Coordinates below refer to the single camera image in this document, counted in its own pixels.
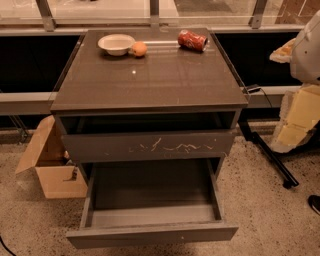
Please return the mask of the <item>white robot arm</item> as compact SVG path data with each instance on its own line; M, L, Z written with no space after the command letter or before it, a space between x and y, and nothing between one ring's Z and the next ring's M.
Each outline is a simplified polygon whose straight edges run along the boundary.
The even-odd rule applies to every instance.
M281 123L271 142L273 151L287 153L306 142L320 121L320 11L294 39L273 51L269 59L288 63L291 76L302 83L296 92L284 96Z

